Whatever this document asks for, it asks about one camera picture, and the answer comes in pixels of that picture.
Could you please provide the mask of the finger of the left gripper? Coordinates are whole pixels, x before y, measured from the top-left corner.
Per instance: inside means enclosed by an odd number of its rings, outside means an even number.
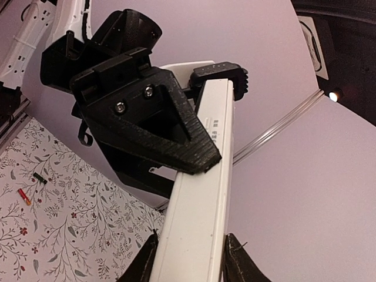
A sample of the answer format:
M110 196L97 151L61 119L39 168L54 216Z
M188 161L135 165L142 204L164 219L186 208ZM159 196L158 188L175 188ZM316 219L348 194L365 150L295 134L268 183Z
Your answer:
M93 138L188 174L210 170L221 154L176 80L176 123L85 123Z
M170 199L174 181L149 172L151 168L160 168L161 165L125 153L102 142L99 142L99 148L123 184Z

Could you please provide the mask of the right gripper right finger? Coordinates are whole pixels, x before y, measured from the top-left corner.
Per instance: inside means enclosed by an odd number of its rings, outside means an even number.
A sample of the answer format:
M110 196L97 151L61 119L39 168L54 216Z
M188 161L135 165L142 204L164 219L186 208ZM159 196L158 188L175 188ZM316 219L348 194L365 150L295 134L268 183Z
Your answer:
M223 253L223 281L271 282L245 251L233 233L225 236Z

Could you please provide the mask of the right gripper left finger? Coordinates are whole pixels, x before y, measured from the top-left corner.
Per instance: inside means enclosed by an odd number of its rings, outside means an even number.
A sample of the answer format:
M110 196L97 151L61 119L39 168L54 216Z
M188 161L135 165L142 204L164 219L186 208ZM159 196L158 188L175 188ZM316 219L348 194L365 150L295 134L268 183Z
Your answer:
M147 238L136 257L117 282L148 282L158 247L158 235L155 229Z

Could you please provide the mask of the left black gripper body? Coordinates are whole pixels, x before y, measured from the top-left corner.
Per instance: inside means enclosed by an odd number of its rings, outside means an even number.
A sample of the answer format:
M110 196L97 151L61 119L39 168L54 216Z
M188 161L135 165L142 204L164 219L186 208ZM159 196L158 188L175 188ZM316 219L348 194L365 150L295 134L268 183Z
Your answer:
M74 117L87 123L176 123L176 77L135 49L74 76Z

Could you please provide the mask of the white remote control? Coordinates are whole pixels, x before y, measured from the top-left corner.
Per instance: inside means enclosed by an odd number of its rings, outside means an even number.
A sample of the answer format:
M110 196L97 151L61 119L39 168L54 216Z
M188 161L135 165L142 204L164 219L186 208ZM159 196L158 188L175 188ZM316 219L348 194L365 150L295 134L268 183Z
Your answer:
M208 172L178 173L151 281L220 281L233 164L233 82L208 80L198 117L222 159Z

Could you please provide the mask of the red orange battery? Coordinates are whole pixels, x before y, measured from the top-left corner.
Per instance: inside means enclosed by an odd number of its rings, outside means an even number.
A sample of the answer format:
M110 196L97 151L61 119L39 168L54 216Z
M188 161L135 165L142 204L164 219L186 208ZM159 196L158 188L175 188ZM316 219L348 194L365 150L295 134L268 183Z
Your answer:
M25 194L25 192L22 189L18 189L17 192L21 196L22 200L26 203L26 205L30 206L31 205L31 201L29 200L29 198L27 197L27 195Z

